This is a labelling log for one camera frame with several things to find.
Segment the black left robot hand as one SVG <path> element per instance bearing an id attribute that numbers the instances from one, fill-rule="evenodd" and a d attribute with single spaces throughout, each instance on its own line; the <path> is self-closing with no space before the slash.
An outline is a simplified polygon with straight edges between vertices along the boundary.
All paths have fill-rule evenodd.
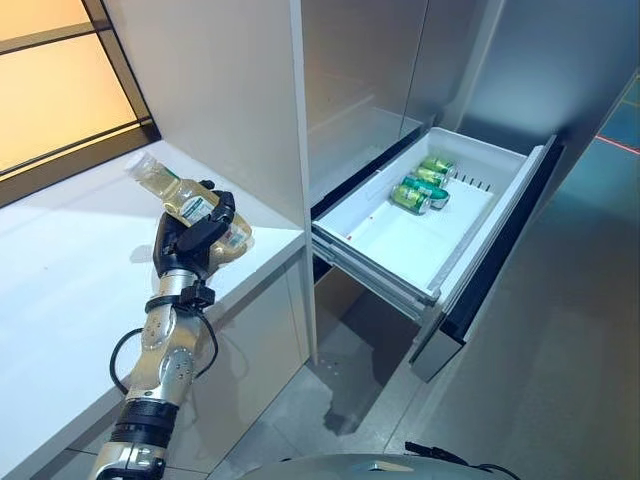
<path id="1" fill-rule="evenodd" d="M 172 270 L 185 270 L 205 281 L 211 273 L 210 248 L 231 227 L 235 218 L 235 199 L 231 192 L 214 190 L 213 181 L 203 180 L 207 193 L 218 194 L 221 201 L 213 211 L 187 227 L 168 213 L 159 219 L 153 250 L 153 263 L 159 278 Z"/>

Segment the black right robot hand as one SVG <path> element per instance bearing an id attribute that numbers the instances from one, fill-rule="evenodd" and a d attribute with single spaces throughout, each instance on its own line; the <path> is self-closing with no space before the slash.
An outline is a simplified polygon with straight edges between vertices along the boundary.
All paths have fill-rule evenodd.
<path id="1" fill-rule="evenodd" d="M 415 442 L 405 441 L 404 448 L 407 452 L 422 458 L 445 461 L 465 467 L 470 466 L 466 460 L 439 447 L 428 447 Z"/>

